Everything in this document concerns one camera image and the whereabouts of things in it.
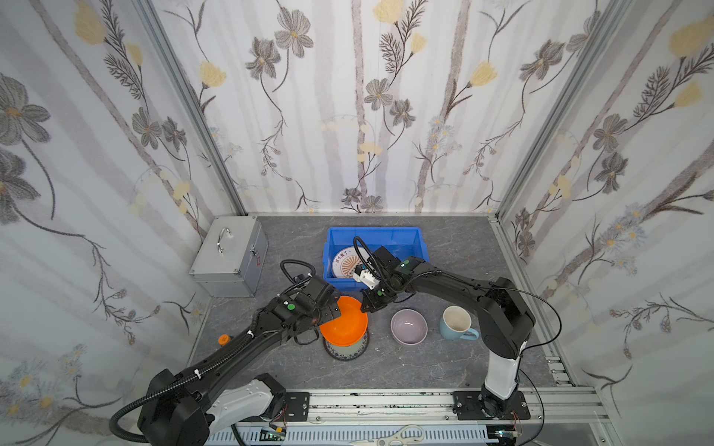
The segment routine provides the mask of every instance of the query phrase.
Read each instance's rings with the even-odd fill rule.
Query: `blue plastic bin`
[[[322,263],[325,266],[322,276],[338,290],[359,291],[367,288],[367,285],[352,278],[335,278],[332,273],[332,259],[344,248],[352,246],[356,235],[362,237],[372,251],[384,246],[400,260],[413,255],[429,261],[429,253],[420,228],[329,228],[322,255]]]

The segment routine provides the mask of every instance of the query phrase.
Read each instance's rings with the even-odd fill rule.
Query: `mug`
[[[439,332],[448,340],[477,340],[478,331],[471,328],[471,315],[462,307],[451,306],[444,310],[439,324]]]

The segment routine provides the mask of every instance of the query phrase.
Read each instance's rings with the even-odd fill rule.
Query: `purple bowl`
[[[426,339],[426,319],[414,310],[399,310],[392,316],[392,336],[402,345],[417,345]]]

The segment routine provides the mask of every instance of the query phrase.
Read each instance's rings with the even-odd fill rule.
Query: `floral wallpaper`
[[[247,209],[307,213],[495,212],[607,6],[153,4]]]
[[[627,445],[711,434],[712,97],[711,3],[636,1],[501,216]]]
[[[188,276],[231,213],[129,3],[0,4],[0,429],[116,442],[108,419],[182,368]]]

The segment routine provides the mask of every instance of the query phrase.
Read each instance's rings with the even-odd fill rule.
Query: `gray marble tabletop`
[[[258,282],[256,298],[216,298],[194,360],[219,348],[218,337],[238,333],[249,324],[254,310],[267,304],[289,286],[280,271],[284,258],[297,258],[323,272],[322,253],[327,230],[333,226],[418,226],[432,264],[457,274],[495,280],[511,274],[485,217],[260,217],[268,237],[268,253]],[[360,298],[358,293],[345,293]],[[330,357],[322,342],[300,346],[292,340],[254,360],[231,381],[240,387],[261,373],[270,373],[283,386],[297,388],[413,388],[480,387],[486,377],[488,350],[481,341],[444,340],[439,334],[441,314],[450,303],[417,294],[407,302],[392,304],[369,315],[371,334],[367,351],[342,362]],[[428,323],[426,339],[406,347],[391,335],[391,317],[401,308],[420,312]],[[306,339],[312,333],[304,333]],[[554,386],[543,351],[529,350],[521,368],[539,387]]]

